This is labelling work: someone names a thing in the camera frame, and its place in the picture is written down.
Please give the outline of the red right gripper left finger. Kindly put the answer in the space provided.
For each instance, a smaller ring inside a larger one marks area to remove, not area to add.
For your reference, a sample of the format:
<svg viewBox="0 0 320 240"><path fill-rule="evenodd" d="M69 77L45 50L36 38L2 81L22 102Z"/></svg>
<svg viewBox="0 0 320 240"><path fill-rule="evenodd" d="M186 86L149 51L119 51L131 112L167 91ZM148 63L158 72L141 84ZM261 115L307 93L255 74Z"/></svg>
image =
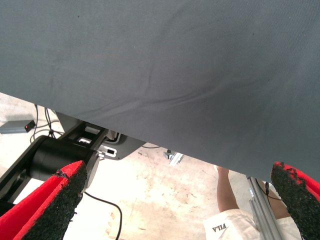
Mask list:
<svg viewBox="0 0 320 240"><path fill-rule="evenodd" d="M61 240L75 215L87 180L82 160L52 174L0 218L2 240Z"/></svg>

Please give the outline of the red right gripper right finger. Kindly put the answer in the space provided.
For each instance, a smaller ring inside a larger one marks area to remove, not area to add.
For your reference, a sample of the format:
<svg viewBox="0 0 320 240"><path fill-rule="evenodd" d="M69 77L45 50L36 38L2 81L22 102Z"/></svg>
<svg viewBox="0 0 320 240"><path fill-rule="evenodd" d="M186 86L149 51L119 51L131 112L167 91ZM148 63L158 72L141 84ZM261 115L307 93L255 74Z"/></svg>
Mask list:
<svg viewBox="0 0 320 240"><path fill-rule="evenodd" d="M305 240L320 238L320 183L298 168L276 161L270 179Z"/></svg>

